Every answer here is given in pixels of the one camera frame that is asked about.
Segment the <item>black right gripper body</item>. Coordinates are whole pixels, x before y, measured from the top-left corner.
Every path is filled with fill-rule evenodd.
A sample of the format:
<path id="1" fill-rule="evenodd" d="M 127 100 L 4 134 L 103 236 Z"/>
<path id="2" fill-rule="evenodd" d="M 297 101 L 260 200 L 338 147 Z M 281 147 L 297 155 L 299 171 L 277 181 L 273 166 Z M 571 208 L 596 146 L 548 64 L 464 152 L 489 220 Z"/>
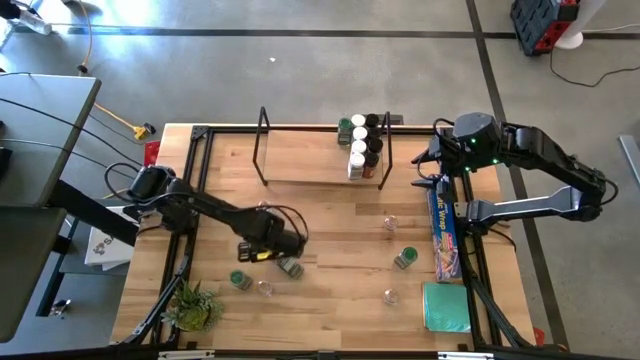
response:
<path id="1" fill-rule="evenodd" d="M 465 153 L 460 144 L 452 137 L 451 128 L 439 128 L 433 138 L 439 138 L 442 143 L 442 156 L 436 161 L 440 171 L 448 176 L 460 176 L 469 171 Z"/>

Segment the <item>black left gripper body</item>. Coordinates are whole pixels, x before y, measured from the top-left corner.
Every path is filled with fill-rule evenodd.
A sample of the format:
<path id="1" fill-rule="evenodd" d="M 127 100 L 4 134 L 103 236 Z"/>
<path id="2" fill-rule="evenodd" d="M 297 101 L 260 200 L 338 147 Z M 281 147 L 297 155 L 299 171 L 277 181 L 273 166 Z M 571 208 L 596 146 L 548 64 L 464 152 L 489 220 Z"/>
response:
<path id="1" fill-rule="evenodd" d="M 282 217 L 264 207 L 250 207 L 239 211 L 242 217 L 240 236 L 251 244 L 255 252 L 271 251 L 272 260 L 300 257 L 306 246 L 306 237 L 299 230 L 288 230 Z"/>

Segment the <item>blue plastic wrap box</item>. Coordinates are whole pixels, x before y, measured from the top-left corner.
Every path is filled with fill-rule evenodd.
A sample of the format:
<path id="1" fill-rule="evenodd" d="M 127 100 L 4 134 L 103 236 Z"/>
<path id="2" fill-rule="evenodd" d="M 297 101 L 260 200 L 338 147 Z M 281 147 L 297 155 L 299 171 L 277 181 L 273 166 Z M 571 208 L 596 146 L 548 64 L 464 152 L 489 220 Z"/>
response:
<path id="1" fill-rule="evenodd" d="M 462 271 L 452 205 L 440 199 L 434 190 L 427 191 L 427 201 L 432 223 L 436 281 L 459 283 Z"/>

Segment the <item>green potted succulent plant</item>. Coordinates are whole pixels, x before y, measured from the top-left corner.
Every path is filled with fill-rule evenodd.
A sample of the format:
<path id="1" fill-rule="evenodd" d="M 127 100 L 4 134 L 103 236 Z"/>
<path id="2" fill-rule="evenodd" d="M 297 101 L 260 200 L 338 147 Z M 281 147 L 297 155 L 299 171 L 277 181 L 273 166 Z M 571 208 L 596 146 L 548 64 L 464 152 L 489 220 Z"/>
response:
<path id="1" fill-rule="evenodd" d="M 211 290 L 200 290 L 182 280 L 169 301 L 161 321 L 185 332 L 208 332 L 221 319 L 225 307 L 217 294 Z"/>

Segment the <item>teal square pad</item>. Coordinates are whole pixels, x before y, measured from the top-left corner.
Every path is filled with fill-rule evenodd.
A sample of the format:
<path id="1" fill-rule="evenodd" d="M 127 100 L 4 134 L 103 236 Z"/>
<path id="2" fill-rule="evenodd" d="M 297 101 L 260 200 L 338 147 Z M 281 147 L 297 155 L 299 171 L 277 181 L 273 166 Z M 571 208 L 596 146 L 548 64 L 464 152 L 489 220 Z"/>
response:
<path id="1" fill-rule="evenodd" d="M 426 329 L 444 333 L 471 331 L 467 290 L 463 285 L 424 283 L 422 294 Z"/>

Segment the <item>black red tool case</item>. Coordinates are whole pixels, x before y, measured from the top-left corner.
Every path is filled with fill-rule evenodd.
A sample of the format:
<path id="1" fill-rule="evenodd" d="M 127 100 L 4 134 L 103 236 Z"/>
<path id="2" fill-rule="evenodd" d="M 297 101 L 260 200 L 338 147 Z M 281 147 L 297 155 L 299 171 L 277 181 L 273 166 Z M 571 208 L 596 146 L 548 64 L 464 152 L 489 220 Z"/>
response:
<path id="1" fill-rule="evenodd" d="M 581 0 L 513 0 L 510 18 L 526 56 L 550 53 L 577 19 Z"/>

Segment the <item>white stand base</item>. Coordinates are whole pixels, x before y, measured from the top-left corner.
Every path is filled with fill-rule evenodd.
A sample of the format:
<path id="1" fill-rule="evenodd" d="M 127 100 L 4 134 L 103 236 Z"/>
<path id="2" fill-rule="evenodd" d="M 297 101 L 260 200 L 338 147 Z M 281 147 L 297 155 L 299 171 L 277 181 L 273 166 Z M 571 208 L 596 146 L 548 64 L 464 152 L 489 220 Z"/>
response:
<path id="1" fill-rule="evenodd" d="M 555 49 L 572 50 L 583 41 L 583 31 L 593 16 L 603 7 L 607 0 L 580 0 L 577 18 L 571 23 L 554 45 Z"/>

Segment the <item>white printed box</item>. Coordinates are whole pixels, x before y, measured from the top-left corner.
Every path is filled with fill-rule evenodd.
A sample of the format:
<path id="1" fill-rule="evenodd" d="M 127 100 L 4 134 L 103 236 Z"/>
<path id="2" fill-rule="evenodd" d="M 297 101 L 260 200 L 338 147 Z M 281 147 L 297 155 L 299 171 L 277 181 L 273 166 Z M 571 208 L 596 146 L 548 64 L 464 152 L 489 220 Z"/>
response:
<path id="1" fill-rule="evenodd" d="M 128 263 L 134 253 L 134 247 L 101 230 L 92 227 L 89 235 L 84 264 L 101 266 L 103 271 Z"/>

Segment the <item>grey metal bar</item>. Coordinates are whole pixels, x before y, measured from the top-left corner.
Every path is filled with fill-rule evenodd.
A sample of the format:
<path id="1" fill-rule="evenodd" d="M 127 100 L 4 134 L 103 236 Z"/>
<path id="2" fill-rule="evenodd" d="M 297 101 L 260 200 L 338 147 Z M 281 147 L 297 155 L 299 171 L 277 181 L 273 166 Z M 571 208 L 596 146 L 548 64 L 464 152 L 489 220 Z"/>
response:
<path id="1" fill-rule="evenodd" d="M 640 186 L 640 147 L 632 135 L 620 135 L 618 141 L 628 161 L 636 182 Z"/>

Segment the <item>black diagonal beam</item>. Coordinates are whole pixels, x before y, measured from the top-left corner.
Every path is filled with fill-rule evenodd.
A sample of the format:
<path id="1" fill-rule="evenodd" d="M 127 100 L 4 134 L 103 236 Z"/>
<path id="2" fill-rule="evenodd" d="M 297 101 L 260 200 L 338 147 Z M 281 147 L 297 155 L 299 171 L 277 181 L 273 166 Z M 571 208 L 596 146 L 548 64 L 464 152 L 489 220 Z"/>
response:
<path id="1" fill-rule="evenodd" d="M 101 230 L 130 246 L 134 246 L 138 228 L 63 180 L 58 180 L 49 196 L 48 205 L 64 208 L 80 221 Z"/>

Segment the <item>dark grey desk top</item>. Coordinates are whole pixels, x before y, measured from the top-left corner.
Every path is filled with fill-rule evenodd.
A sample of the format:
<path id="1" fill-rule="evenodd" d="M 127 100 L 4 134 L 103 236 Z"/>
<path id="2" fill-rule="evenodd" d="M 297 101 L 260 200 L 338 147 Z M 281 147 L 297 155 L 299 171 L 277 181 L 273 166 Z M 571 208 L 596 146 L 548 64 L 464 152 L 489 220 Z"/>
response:
<path id="1" fill-rule="evenodd" d="M 0 343 L 14 337 L 49 255 L 67 250 L 66 216 L 61 208 L 0 208 Z"/>

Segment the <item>person's foot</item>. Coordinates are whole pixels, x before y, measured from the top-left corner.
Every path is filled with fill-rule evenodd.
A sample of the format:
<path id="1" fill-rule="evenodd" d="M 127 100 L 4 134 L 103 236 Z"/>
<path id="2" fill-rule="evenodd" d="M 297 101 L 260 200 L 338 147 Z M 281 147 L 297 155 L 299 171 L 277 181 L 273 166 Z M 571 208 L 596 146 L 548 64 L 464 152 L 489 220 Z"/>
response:
<path id="1" fill-rule="evenodd" d="M 50 23 L 27 10 L 21 9 L 10 0 L 0 0 L 0 17 L 5 20 L 17 20 L 22 25 L 41 35 L 47 36 L 52 31 Z"/>

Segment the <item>wooden shelf black metal frame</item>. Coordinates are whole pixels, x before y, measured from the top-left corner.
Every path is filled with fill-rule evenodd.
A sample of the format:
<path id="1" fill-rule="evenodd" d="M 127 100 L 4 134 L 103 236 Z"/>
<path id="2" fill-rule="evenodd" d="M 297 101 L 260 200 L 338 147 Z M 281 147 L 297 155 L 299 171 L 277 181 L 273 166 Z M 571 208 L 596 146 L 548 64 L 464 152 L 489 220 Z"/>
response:
<path id="1" fill-rule="evenodd" d="M 271 124 L 262 107 L 256 125 L 252 163 L 263 185 L 273 182 L 374 187 L 381 190 L 393 169 L 391 114 L 380 116 L 383 152 L 370 179 L 348 179 L 351 145 L 337 143 L 337 126 L 291 128 Z"/>

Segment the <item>black metal table frame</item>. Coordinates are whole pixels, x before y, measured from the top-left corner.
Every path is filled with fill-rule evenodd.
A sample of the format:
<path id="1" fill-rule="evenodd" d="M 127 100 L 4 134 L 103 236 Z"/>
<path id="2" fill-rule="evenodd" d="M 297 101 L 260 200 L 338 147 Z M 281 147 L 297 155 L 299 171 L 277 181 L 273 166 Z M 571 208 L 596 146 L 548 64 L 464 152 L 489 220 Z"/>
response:
<path id="1" fill-rule="evenodd" d="M 244 264 L 255 281 L 269 281 L 266 297 L 240 291 L 229 275 L 240 267 L 238 238 L 208 218 L 199 223 L 191 267 L 192 284 L 215 291 L 225 306 L 221 321 L 206 333 L 185 333 L 182 343 L 221 350 L 454 350 L 470 344 L 467 334 L 435 333 L 423 324 L 422 289 L 435 278 L 431 222 L 424 191 L 411 185 L 413 158 L 427 146 L 424 128 L 392 132 L 393 169 L 381 190 L 374 187 L 273 182 L 263 185 L 252 163 L 256 131 L 224 126 L 211 139 L 193 142 L 185 124 L 166 126 L 158 161 L 182 173 L 188 156 L 197 159 L 192 181 L 236 206 L 267 200 L 293 207 L 310 230 L 302 256 L 304 274 L 290 279 L 270 262 Z M 208 163 L 199 159 L 209 157 Z M 394 215 L 398 228 L 385 228 Z M 405 248 L 417 260 L 400 269 L 394 258 Z M 395 289 L 389 305 L 384 291 Z"/>

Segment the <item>silver metal bracket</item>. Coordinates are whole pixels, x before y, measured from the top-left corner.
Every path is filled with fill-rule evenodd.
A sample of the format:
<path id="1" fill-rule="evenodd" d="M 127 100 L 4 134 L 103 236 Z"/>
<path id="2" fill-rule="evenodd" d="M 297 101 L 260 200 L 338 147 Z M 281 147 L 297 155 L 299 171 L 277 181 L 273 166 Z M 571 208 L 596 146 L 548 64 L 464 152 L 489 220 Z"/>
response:
<path id="1" fill-rule="evenodd" d="M 214 350 L 176 350 L 160 352 L 157 360 L 208 360 L 214 358 Z"/>
<path id="2" fill-rule="evenodd" d="M 495 360 L 492 353 L 447 351 L 438 352 L 438 360 Z"/>

